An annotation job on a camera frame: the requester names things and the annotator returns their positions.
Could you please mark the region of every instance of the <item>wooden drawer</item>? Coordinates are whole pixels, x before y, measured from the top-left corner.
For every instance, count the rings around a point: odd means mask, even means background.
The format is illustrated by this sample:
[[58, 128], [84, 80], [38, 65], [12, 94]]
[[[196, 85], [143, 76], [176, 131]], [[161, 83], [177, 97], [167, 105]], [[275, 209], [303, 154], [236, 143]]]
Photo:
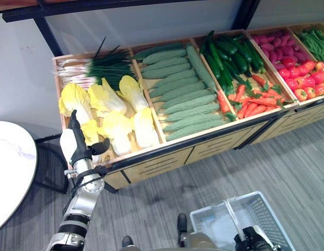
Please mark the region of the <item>wooden drawer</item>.
[[252, 142], [252, 144], [271, 139], [283, 133], [302, 127], [323, 108], [323, 105], [320, 105], [299, 112], [291, 111], [290, 113], [287, 113], [277, 122], [275, 122], [269, 129], [267, 129], [262, 135], [260, 135], [254, 142]]
[[127, 187], [129, 185], [129, 182], [120, 171], [107, 174], [104, 178], [104, 181], [115, 189]]
[[131, 181], [138, 181], [171, 171], [184, 165], [193, 147], [163, 155], [152, 160], [133, 165], [124, 170]]
[[193, 163], [200, 159], [207, 158], [239, 146], [266, 123], [267, 121], [196, 145], [191, 152], [190, 157], [187, 159], [186, 164]]

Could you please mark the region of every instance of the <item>wooden crate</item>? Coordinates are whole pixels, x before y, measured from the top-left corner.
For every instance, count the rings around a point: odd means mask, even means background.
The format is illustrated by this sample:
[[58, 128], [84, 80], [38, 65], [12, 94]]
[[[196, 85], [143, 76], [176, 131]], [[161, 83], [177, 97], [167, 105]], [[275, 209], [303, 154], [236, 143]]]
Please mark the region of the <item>wooden crate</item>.
[[[296, 44], [300, 47], [300, 49], [306, 51], [309, 54], [309, 58], [312, 59], [312, 60], [314, 60], [314, 61], [316, 61], [315, 57], [308, 51], [308, 49], [304, 46], [304, 44], [286, 26], [282, 26], [282, 27], [280, 26], [280, 27], [274, 27], [274, 28], [265, 28], [265, 29], [258, 29], [258, 30], [249, 30], [249, 31], [247, 31], [247, 33], [250, 36], [252, 36], [252, 35], [265, 35], [265, 34], [269, 34], [271, 32], [275, 32], [275, 31], [278, 31], [278, 30], [282, 30], [282, 31], [288, 33], [291, 36], [291, 38], [294, 38], [296, 40]], [[291, 91], [291, 89], [286, 84], [286, 82], [284, 81], [284, 79], [280, 76], [279, 72], [275, 69], [275, 67], [273, 66], [273, 64], [269, 61], [269, 59], [263, 53], [263, 51], [261, 50], [261, 48], [255, 43], [255, 41], [253, 39], [251, 39], [251, 42], [254, 45], [254, 47], [257, 49], [257, 51], [260, 53], [260, 55], [262, 56], [262, 58], [265, 60], [266, 64], [271, 68], [271, 72], [276, 76], [277, 79], [280, 80], [280, 82], [283, 85], [285, 85], [286, 90], [289, 91], [289, 93], [292, 96], [292, 98], [295, 99], [295, 100], [297, 100], [297, 97]], [[310, 105], [310, 104], [312, 104], [314, 102], [317, 102], [317, 101], [323, 100], [323, 99], [324, 99], [324, 95], [319, 96], [319, 97], [312, 98], [310, 100], [305, 100], [305, 101], [299, 101], [299, 100], [297, 100], [296, 102], [298, 103], [298, 105], [300, 107], [304, 107], [304, 106], [308, 106], [308, 105]]]

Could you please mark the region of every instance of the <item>drawer handle slot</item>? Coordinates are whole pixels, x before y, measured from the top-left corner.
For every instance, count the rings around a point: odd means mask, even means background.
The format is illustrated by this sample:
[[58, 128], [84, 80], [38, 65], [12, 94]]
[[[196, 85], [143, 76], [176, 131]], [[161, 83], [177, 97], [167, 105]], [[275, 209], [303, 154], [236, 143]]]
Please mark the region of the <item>drawer handle slot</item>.
[[174, 157], [171, 157], [171, 158], [165, 159], [165, 160], [163, 160], [163, 161], [159, 161], [159, 162], [157, 162], [157, 163], [155, 163], [155, 164], [151, 164], [151, 165], [149, 165], [149, 166], [145, 166], [144, 168], [148, 168], [148, 167], [151, 167], [151, 166], [154, 166], [154, 165], [157, 165], [157, 164], [161, 164], [161, 163], [164, 163], [164, 162], [166, 162], [166, 161], [170, 161], [170, 160], [172, 160], [172, 159], [174, 159]]
[[145, 175], [146, 175], [146, 176], [149, 176], [149, 175], [152, 175], [152, 174], [154, 174], [154, 173], [160, 172], [160, 171], [162, 171], [162, 170], [169, 169], [170, 167], [171, 167], [171, 166], [167, 166], [167, 167], [165, 167], [165, 168], [158, 169], [158, 170], [156, 170], [156, 171], [154, 171], [154, 172], [151, 172], [151, 173], [148, 173], [148, 174], [145, 174]]
[[161, 165], [161, 166], [158, 166], [158, 167], [155, 167], [155, 168], [152, 168], [152, 169], [149, 169], [149, 170], [145, 170], [143, 172], [141, 172], [140, 174], [144, 174], [144, 173], [147, 173], [147, 172], [150, 172], [151, 170], [155, 170], [155, 169], [158, 169], [158, 168], [161, 168], [165, 165], [170, 165], [170, 164], [173, 164], [173, 163], [176, 163], [177, 161], [172, 161], [172, 162], [169, 162], [169, 163], [165, 163], [164, 165]]

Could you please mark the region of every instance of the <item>black metal pole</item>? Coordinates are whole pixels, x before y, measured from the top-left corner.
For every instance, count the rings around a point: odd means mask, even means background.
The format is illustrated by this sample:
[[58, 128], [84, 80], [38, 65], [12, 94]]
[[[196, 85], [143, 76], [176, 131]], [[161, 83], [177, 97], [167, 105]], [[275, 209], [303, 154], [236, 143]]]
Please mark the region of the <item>black metal pole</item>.
[[247, 29], [260, 1], [261, 0], [242, 0], [231, 29]]
[[47, 42], [50, 50], [52, 51], [54, 56], [62, 56], [63, 52], [61, 48], [59, 47], [55, 36], [53, 35], [48, 22], [44, 17], [38, 17], [34, 18], [34, 21], [38, 27], [38, 29], [41, 31], [45, 41]]

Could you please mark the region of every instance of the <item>carrot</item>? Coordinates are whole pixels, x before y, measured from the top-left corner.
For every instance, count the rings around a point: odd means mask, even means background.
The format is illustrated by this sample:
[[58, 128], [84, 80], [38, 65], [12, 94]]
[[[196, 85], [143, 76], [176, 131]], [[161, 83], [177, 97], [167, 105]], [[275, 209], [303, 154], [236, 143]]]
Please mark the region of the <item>carrot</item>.
[[266, 106], [263, 105], [257, 106], [255, 109], [252, 110], [252, 112], [248, 116], [249, 117], [254, 116], [256, 114], [264, 112], [265, 110], [266, 110]]
[[235, 101], [235, 99], [236, 99], [236, 94], [235, 94], [235, 93], [229, 94], [229, 95], [228, 95], [228, 99], [229, 99], [229, 100], [232, 100], [232, 101]]
[[[252, 74], [252, 78], [262, 87], [264, 87], [265, 83], [267, 80], [265, 80], [264, 78], [258, 76], [258, 75], [255, 75], [255, 74]], [[270, 83], [270, 81], [267, 81], [267, 83], [269, 84], [269, 87], [271, 88], [273, 86], [272, 83]]]
[[242, 107], [242, 109], [237, 113], [237, 117], [239, 117], [239, 119], [243, 119], [244, 118], [244, 112], [247, 110], [248, 108], [248, 104], [246, 104], [245, 106]]
[[249, 114], [257, 107], [258, 105], [256, 103], [250, 103], [248, 105], [247, 110], [244, 112], [244, 117], [249, 117]]
[[218, 101], [220, 103], [220, 108], [223, 113], [230, 111], [230, 108], [229, 108], [224, 96], [222, 95], [222, 91], [220, 91], [220, 90], [218, 92]]
[[236, 99], [235, 99], [236, 102], [241, 101], [244, 91], [245, 91], [245, 85], [239, 85], [239, 87], [237, 88], [237, 91], [236, 91]]
[[276, 101], [275, 98], [251, 99], [250, 102], [256, 103], [258, 105], [264, 105], [264, 106], [275, 106], [275, 105], [277, 105], [277, 101]]

